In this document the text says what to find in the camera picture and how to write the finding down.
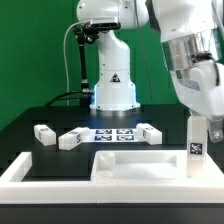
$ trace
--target green wall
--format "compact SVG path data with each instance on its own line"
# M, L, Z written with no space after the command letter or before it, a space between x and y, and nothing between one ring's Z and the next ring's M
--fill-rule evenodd
M78 0L0 1L0 130L30 107L42 106L66 91L63 38L76 22ZM177 98L163 64L159 36L147 26L141 29L152 80L153 103L175 104ZM151 103L143 57L136 30L116 35L131 48L131 77L137 99ZM67 54L71 90L79 89L79 54L72 34ZM86 46L87 71L91 85L98 79L96 45Z

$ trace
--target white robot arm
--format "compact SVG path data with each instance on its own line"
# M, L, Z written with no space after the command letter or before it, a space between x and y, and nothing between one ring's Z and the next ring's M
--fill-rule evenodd
M224 67L212 0L81 0L77 7L79 20L103 24L108 18L118 21L122 29L137 27L148 21L146 5L153 8L161 31L164 58L181 103L192 115L208 121L213 142L223 139ZM223 0L216 0L222 17ZM93 110L121 112L140 105L130 80L130 50L113 31L100 32L97 40L100 80L95 88Z
M119 23L122 29L135 28L148 21L145 0L81 0L77 6L80 21L89 20L88 27L99 28L96 40L99 52L99 82L95 85L95 100L90 105L93 113L123 115L140 107L136 102L135 85L130 80L130 49L116 38L113 30L101 30Z
M218 0L219 9L223 1ZM213 142L223 139L224 67L211 0L152 0L177 96L208 120Z

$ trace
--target white box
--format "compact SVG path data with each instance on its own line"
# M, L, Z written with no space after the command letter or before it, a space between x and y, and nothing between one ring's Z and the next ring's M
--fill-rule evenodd
M58 138L59 149L71 150L82 143L82 137L89 134L89 128L76 128Z
M143 136L150 145L162 144L162 132L149 124L138 124L136 126L138 135Z
M34 135L45 146L56 144L56 133L44 124L34 126Z

